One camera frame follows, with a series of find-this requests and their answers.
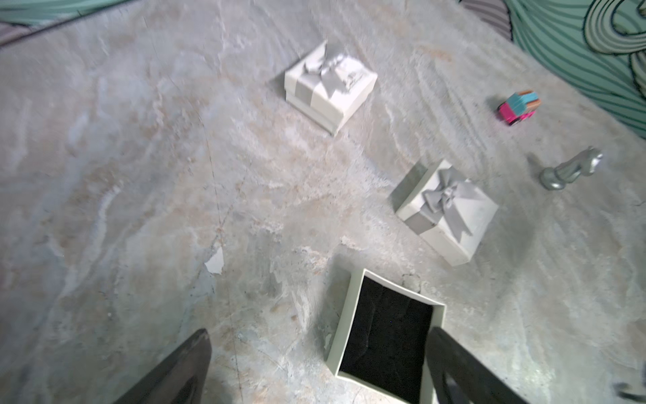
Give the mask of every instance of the black velvet lining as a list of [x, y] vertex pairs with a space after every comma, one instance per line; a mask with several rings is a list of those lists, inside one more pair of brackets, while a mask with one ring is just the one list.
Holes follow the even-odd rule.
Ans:
[[340, 370], [419, 403], [433, 306], [364, 278]]

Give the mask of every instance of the open box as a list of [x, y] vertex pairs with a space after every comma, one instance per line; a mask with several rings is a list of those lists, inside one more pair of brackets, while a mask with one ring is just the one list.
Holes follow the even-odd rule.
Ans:
[[424, 347], [445, 311], [369, 270], [355, 271], [327, 365], [334, 376], [399, 403], [437, 402]]

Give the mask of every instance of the gray bow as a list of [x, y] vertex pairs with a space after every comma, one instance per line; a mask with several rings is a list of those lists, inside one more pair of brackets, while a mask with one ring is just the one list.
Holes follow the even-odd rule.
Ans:
[[466, 181], [458, 170], [451, 167], [440, 170], [440, 184], [434, 190], [422, 192], [426, 201], [418, 213], [406, 220], [406, 224], [417, 234], [424, 233], [433, 228], [442, 219], [446, 218], [451, 233], [458, 242], [462, 241], [462, 232], [469, 236], [473, 233], [462, 219], [460, 212], [455, 206], [455, 198], [481, 199], [477, 187]]
[[323, 83], [328, 98], [332, 97], [335, 91], [348, 92], [345, 83], [337, 74], [335, 67], [347, 57], [341, 44], [327, 44], [323, 58], [305, 63], [305, 73], [296, 82], [295, 95], [301, 101], [311, 105], [314, 87]]

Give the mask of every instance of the gift box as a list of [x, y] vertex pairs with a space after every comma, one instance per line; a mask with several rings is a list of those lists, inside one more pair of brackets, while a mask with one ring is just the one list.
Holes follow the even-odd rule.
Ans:
[[445, 305], [368, 270], [352, 273], [327, 365], [335, 377], [399, 403], [433, 402], [426, 337]]
[[289, 103], [336, 135], [366, 101], [376, 80], [376, 73], [340, 45], [325, 41], [285, 72], [285, 92]]
[[397, 216], [452, 266], [471, 260], [498, 205], [442, 160], [429, 169]]

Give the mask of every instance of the teal patterned rug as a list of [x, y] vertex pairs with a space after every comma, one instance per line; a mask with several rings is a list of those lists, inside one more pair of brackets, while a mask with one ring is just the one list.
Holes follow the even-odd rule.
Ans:
[[0, 46], [127, 0], [0, 0]]
[[461, 0], [646, 138], [644, 0]]

